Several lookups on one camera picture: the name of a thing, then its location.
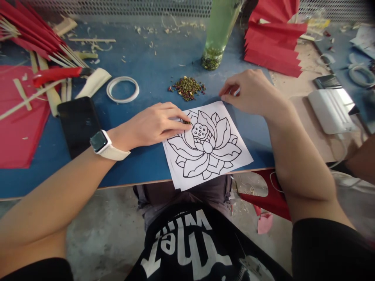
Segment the metal mesh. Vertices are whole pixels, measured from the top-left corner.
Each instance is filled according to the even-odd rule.
[[[209,18],[212,0],[23,0],[37,10],[66,14],[86,21],[134,21],[143,16]],[[332,21],[370,22],[366,0],[300,0],[300,14],[324,7]]]

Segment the hand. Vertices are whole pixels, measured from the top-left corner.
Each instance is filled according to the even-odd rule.
[[[279,118],[285,110],[293,107],[260,69],[248,69],[228,78],[219,96],[223,101],[241,111],[258,114],[272,120]]]
[[[175,117],[190,122],[190,118],[171,102],[157,103],[109,130],[108,135],[113,146],[123,151],[150,146],[192,128],[189,124],[170,120]]]

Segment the concrete floor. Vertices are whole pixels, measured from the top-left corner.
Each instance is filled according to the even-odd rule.
[[[345,188],[334,174],[338,199],[357,230],[375,242],[375,194]],[[266,196],[264,181],[254,173],[234,175],[239,192]],[[17,201],[0,202],[0,217]],[[291,222],[274,215],[269,233],[257,234],[255,210],[250,203],[232,201],[233,223],[275,261],[291,273]],[[76,281],[123,281],[137,261],[145,238],[132,188],[98,190],[68,230],[68,260]]]
[[[291,272],[291,223],[274,216],[271,231],[258,235],[253,206],[234,201],[233,223]],[[0,202],[0,217],[16,202]],[[143,250],[144,239],[144,222],[132,188],[96,191],[68,230],[68,260],[75,280],[124,280]]]

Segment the white watch strap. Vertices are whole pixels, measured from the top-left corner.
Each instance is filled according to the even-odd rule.
[[[116,161],[124,160],[129,154],[130,151],[122,151],[112,145],[108,146],[103,152],[100,152],[102,157]]]

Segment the blue table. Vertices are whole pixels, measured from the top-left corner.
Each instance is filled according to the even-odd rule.
[[[316,42],[315,45],[321,53],[328,53],[334,57],[336,62],[330,65],[330,68],[336,75],[343,88],[351,96],[352,100],[360,110],[360,115],[370,134],[375,133],[375,104],[369,98],[371,90],[367,90],[351,80],[348,69],[343,69],[350,64],[349,54],[354,53],[358,63],[369,65],[371,58],[353,47],[349,41],[357,35],[357,30],[348,30],[342,33],[339,26],[333,25],[327,29],[331,37],[324,37],[322,41]],[[330,43],[330,39],[335,38],[334,44]],[[330,46],[334,47],[335,52],[328,50]]]
[[[247,68],[257,68],[243,60],[243,31],[239,28],[234,29],[229,39],[221,66],[218,70],[209,72],[200,66],[200,56],[205,43],[205,31],[200,28],[184,27],[180,28],[179,34],[166,34],[164,29],[157,25],[157,34],[147,34],[147,31],[142,29],[142,35],[139,35],[133,26],[81,23],[75,29],[79,38],[88,37],[88,27],[91,37],[97,35],[98,38],[111,38],[117,41],[110,44],[110,51],[98,51],[100,63],[92,66],[106,69],[113,77],[130,76],[140,87],[139,96],[128,104],[116,104],[111,101],[105,91],[107,84],[93,96],[100,122],[105,130],[129,120],[146,107],[158,102],[171,101],[182,110],[186,110],[218,101],[218,92],[227,77]],[[188,37],[185,36],[187,30],[191,32]],[[69,45],[75,50],[90,49],[89,45],[82,46],[80,43],[69,42]],[[100,45],[103,49],[110,46],[105,43]],[[2,64],[16,65],[28,55],[12,43],[3,44],[2,51],[8,55],[1,61]],[[271,80],[269,72],[266,69],[263,71]],[[176,81],[184,75],[203,82],[207,88],[206,95],[201,94],[196,97],[196,101],[185,102],[176,92],[168,92],[167,88],[172,85],[171,80]],[[73,80],[73,97],[78,94],[84,83],[84,79]],[[125,98],[134,91],[127,83],[118,87],[123,87],[128,92],[127,95],[119,94],[119,98]],[[238,171],[274,167],[265,120],[260,116],[242,113],[231,105],[227,105],[227,109],[254,158],[253,163]],[[0,170],[0,199],[25,196],[69,161],[60,120],[50,116],[31,167]],[[100,187],[132,185],[170,178],[163,145],[157,144],[134,149],[125,161],[118,162],[109,171]]]

